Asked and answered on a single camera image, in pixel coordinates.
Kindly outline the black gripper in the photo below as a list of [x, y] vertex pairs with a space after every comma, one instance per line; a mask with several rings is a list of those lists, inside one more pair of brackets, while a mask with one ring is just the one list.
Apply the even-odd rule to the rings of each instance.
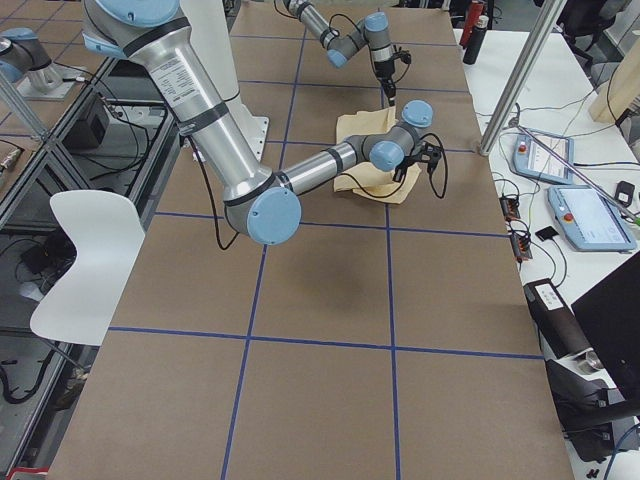
[[408, 168], [416, 163], [427, 165], [427, 172], [434, 173], [443, 157], [443, 148], [439, 145], [425, 142], [415, 153], [406, 156], [394, 170], [392, 180], [396, 183], [404, 183]]
[[382, 84], [382, 89], [390, 107], [396, 104], [396, 84], [393, 80], [395, 62], [400, 60], [405, 65], [411, 64], [411, 53], [407, 49], [395, 44], [372, 50], [372, 66], [376, 79]]

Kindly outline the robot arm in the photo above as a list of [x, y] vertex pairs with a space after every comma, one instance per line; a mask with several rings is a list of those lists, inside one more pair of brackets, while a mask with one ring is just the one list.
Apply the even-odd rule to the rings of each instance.
[[[395, 105], [396, 62], [400, 61], [409, 67], [412, 58], [409, 50], [391, 40], [389, 20], [385, 12], [374, 12], [353, 22], [341, 13], [333, 15], [329, 20], [325, 19], [311, 1], [275, 1], [274, 7], [277, 8], [280, 4], [319, 41], [335, 68], [344, 67], [358, 52], [367, 48], [374, 76], [388, 104]], [[332, 25], [332, 20], [340, 16], [351, 23], [351, 32], [342, 34]]]
[[405, 105], [382, 134], [352, 135], [282, 171], [260, 161], [267, 122], [239, 99], [228, 24], [217, 1], [87, 1], [86, 47], [126, 59], [150, 75], [182, 136], [210, 164], [224, 192], [225, 216], [238, 233], [275, 245], [301, 220], [302, 194], [361, 162], [402, 181], [408, 169], [429, 170], [446, 159], [430, 132], [433, 111], [421, 100]]

